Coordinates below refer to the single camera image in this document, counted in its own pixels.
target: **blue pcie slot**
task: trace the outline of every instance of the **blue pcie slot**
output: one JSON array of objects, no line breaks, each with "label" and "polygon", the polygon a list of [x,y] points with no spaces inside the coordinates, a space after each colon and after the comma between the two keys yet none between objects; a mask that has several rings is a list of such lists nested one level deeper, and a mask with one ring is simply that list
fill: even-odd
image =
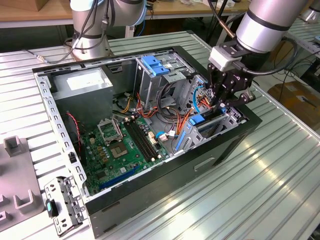
[{"label": "blue pcie slot", "polygon": [[179,149],[179,147],[180,147],[180,145],[181,145],[181,143],[182,143],[182,140],[185,138],[185,135],[186,135],[186,131],[183,131],[183,133],[181,134],[181,137],[180,137],[180,139],[179,139],[179,141],[178,141],[178,144],[177,144],[176,147],[175,147],[175,150],[176,150],[176,151],[178,151],[178,149]]},{"label": "blue pcie slot", "polygon": [[132,175],[134,175],[134,174],[135,174],[135,171],[136,171],[137,169],[139,169],[139,168],[140,168],[140,165],[135,166],[135,167],[134,167],[133,169],[131,169],[130,171],[127,171],[127,172],[125,172],[124,174],[115,177],[114,179],[111,179],[111,180],[109,180],[109,181],[106,181],[105,183],[103,183],[103,184],[101,184],[101,185],[99,186],[99,189],[101,190],[101,189],[108,188],[108,187],[110,187],[110,186],[112,186],[112,185],[114,185],[114,184],[116,184],[116,183],[118,183],[118,182],[120,182],[120,181],[122,181],[122,180],[124,180],[124,179],[126,179],[126,178],[128,178],[128,177],[130,177],[130,176],[132,176]]}]

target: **blue plastic clip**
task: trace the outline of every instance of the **blue plastic clip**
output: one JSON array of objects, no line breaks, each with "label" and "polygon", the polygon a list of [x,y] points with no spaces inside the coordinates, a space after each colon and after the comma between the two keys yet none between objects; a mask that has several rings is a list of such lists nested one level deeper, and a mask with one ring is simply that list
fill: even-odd
[{"label": "blue plastic clip", "polygon": [[155,76],[164,75],[170,72],[170,70],[165,68],[161,64],[161,61],[154,56],[143,56],[141,57],[141,61]]}]

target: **wooden workbench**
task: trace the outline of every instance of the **wooden workbench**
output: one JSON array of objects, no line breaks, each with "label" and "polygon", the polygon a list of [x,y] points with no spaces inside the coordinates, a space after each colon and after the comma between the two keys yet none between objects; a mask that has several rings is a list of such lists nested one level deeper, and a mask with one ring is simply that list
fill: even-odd
[{"label": "wooden workbench", "polygon": [[[224,15],[244,12],[248,9],[247,0],[236,3],[232,8],[226,8]],[[151,12],[147,11],[146,19]],[[210,7],[203,3],[187,6],[179,0],[174,2],[157,1],[153,6],[153,19],[175,19],[212,16]],[[72,10],[68,0],[49,0],[39,11],[28,11],[13,7],[0,6],[0,28],[35,27],[48,25],[72,24]]]}]

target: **cardboard box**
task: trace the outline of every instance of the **cardboard box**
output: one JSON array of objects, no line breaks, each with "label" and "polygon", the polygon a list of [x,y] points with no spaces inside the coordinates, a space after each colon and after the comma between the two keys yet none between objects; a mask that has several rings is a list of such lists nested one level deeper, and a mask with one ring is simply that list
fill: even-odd
[{"label": "cardboard box", "polygon": [[[268,94],[278,100],[281,86],[281,83],[273,86]],[[314,131],[320,128],[320,98],[302,83],[285,83],[280,103]]]},{"label": "cardboard box", "polygon": [[48,0],[0,0],[0,5],[38,12]]}]

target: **robotic arm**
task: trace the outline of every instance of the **robotic arm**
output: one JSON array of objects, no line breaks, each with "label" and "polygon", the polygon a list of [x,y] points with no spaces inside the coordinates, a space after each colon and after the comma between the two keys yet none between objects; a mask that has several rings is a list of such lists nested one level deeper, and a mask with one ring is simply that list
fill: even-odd
[{"label": "robotic arm", "polygon": [[79,60],[108,56],[106,28],[142,23],[146,3],[146,0],[71,0],[73,56]]},{"label": "robotic arm", "polygon": [[[268,57],[268,53],[281,41],[307,2],[308,0],[252,0],[236,36],[231,41],[212,48],[209,57],[211,63],[208,65],[210,80],[206,87],[212,88],[214,94],[211,103],[213,110],[253,101],[256,98],[249,90],[252,79],[282,70],[278,68],[258,72],[255,70],[261,65],[255,65],[254,61],[256,58]],[[245,92],[235,99],[234,93],[243,90]]]}]

